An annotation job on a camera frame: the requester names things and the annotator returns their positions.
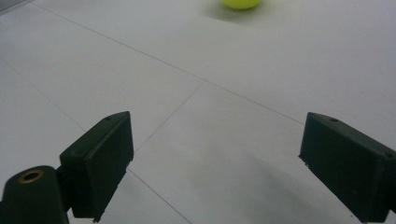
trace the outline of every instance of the tennis ball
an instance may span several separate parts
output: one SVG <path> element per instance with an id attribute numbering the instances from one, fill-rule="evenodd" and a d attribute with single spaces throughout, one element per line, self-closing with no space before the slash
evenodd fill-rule
<path id="1" fill-rule="evenodd" d="M 248 9 L 257 6 L 260 0 L 222 0 L 222 2 L 233 9 Z"/>

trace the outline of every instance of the floor tile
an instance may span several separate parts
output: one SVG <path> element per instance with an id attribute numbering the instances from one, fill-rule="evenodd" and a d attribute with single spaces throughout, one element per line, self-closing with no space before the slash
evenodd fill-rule
<path id="1" fill-rule="evenodd" d="M 71 224 L 89 224 L 89 218 L 71 218 Z M 188 224 L 172 207 L 128 172 L 104 212 L 101 224 Z"/>
<path id="2" fill-rule="evenodd" d="M 385 224 L 394 224 L 396 223 L 396 215 L 393 212 L 389 212 L 387 220 L 384 222 Z"/>
<path id="3" fill-rule="evenodd" d="M 130 167 L 192 223 L 359 223 L 298 158 L 303 130 L 205 84 Z"/>
<path id="4" fill-rule="evenodd" d="M 396 2 L 35 0 L 290 118 L 329 114 L 396 148 Z"/>
<path id="5" fill-rule="evenodd" d="M 7 180 L 59 155 L 84 132 L 0 60 L 0 192 Z"/>
<path id="6" fill-rule="evenodd" d="M 132 113 L 139 147 L 202 80 L 32 4 L 0 17 L 0 58 L 85 130 Z"/>

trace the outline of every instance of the screw hole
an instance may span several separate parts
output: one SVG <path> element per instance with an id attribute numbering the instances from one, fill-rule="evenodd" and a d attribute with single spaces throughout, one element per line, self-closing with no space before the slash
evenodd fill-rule
<path id="1" fill-rule="evenodd" d="M 43 174 L 44 172 L 42 170 L 29 171 L 24 175 L 21 175 L 21 177 L 18 179 L 18 182 L 20 182 L 20 184 L 30 184 L 41 178 Z"/>

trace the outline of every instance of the black plastic block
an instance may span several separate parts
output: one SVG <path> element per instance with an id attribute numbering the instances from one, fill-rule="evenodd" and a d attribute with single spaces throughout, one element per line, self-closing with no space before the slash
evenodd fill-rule
<path id="1" fill-rule="evenodd" d="M 340 120 L 309 113 L 300 158 L 361 222 L 384 222 L 396 153 Z"/>
<path id="2" fill-rule="evenodd" d="M 61 154 L 63 175 L 73 177 L 75 217 L 100 220 L 133 157 L 129 112 L 102 119 Z"/>

